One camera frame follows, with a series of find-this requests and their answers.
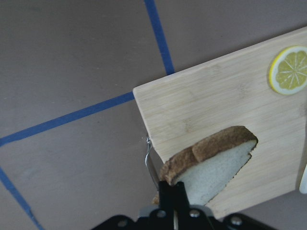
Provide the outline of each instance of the gray surface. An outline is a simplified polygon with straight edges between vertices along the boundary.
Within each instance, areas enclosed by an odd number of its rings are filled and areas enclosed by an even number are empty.
[[[157,7],[176,71],[307,25],[306,1]],[[165,75],[142,1],[12,0],[0,15],[0,137]],[[114,214],[136,219],[150,204],[145,137],[131,101],[5,145],[0,165],[46,230],[90,229]],[[306,201],[292,192],[244,213],[303,230]],[[3,186],[0,202],[1,229],[35,229]]]

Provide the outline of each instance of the blue line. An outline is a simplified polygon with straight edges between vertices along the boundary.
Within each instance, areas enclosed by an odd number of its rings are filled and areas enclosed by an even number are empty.
[[[0,138],[0,147],[11,143],[13,141],[17,141],[17,140],[21,140],[21,139],[25,139],[27,137],[33,136],[35,134],[47,131],[49,129],[64,125],[66,123],[69,123],[71,121],[75,121],[78,120],[80,118],[98,113],[100,111],[106,110],[108,108],[114,107],[116,105],[119,104],[123,104],[125,102],[131,101],[134,99],[133,93],[129,92],[126,94],[123,94],[121,96],[106,100],[104,102],[89,106],[87,108],[75,111],[73,113],[64,115],[64,116],[60,116],[58,118],[52,119],[50,121],[41,123],[39,125],[30,127],[30,128],[26,128],[22,131],[19,131],[17,133],[13,133],[10,134],[6,137]]]
[[[30,217],[30,219],[33,221],[33,223],[37,226],[39,230],[44,230],[44,228],[39,224],[35,216],[33,215],[30,206],[26,202],[26,200],[23,198],[23,196],[18,192],[16,187],[13,185],[13,183],[9,180],[8,176],[5,174],[5,172],[0,167],[0,180],[6,187],[6,189],[12,194],[12,196],[15,198],[15,200],[19,203],[19,205],[23,208],[23,210],[26,212],[26,214]]]
[[[154,0],[144,0],[146,9],[152,23],[153,32],[157,40],[159,50],[162,56],[164,67],[167,75],[175,73],[172,58],[169,54],[166,39],[160,22],[159,14],[155,6]]]

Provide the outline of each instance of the bread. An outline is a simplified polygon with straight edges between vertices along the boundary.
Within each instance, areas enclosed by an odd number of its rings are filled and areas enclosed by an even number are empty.
[[[160,170],[160,180],[184,182],[190,204],[205,205],[248,162],[257,142],[244,126],[221,130],[171,157]]]

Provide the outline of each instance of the cutting board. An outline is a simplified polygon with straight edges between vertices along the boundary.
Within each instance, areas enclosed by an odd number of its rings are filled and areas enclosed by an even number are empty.
[[[230,126],[245,126],[259,139],[251,160],[207,204],[216,218],[299,185],[307,160],[307,88],[284,96],[268,84],[272,61],[293,45],[307,46],[307,27],[133,90],[153,147],[163,162]]]

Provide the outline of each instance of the lemon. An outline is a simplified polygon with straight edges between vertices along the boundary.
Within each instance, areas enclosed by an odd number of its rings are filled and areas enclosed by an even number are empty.
[[[302,90],[307,85],[307,47],[283,50],[272,63],[269,82],[276,92],[284,95]]]

